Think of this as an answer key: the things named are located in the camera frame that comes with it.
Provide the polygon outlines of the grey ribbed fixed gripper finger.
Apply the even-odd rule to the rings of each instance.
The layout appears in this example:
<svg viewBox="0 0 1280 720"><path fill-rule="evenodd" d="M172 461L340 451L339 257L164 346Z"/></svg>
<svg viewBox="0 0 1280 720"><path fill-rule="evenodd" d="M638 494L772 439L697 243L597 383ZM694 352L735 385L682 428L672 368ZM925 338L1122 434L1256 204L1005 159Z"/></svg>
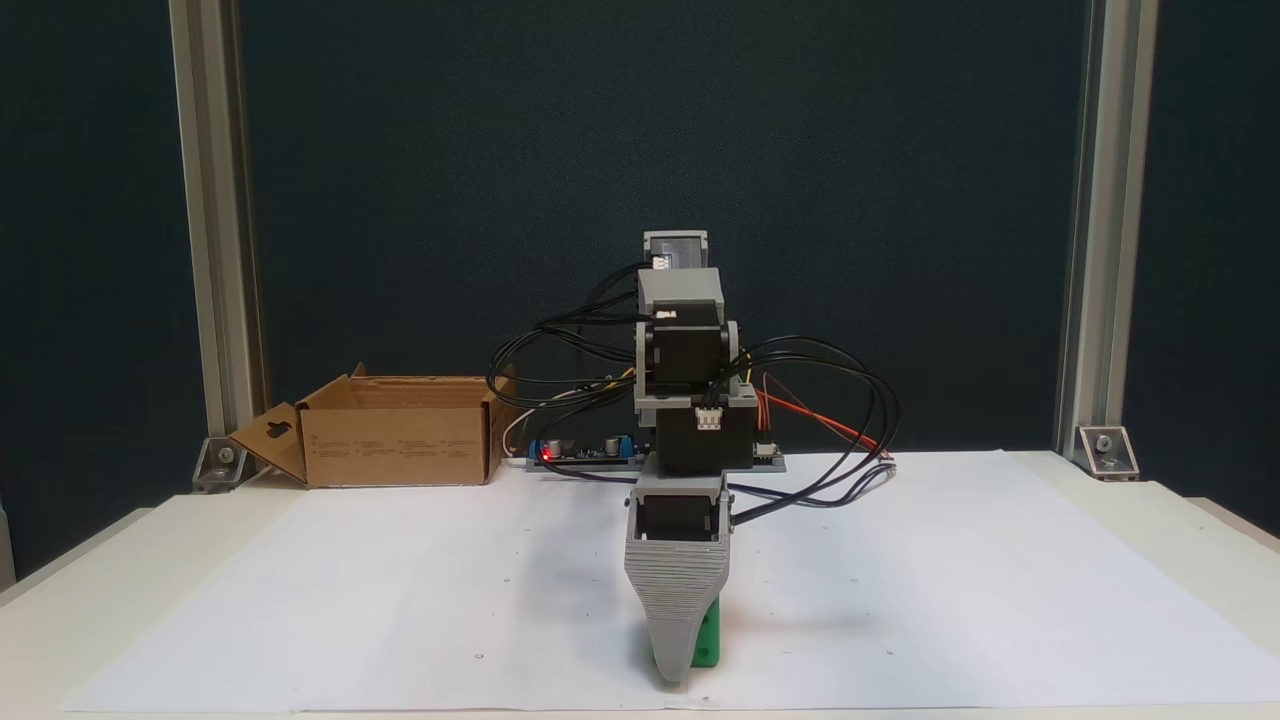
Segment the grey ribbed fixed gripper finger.
<svg viewBox="0 0 1280 720"><path fill-rule="evenodd" d="M685 682L701 620L730 575L730 542L628 539L623 569L643 606L655 667Z"/></svg>

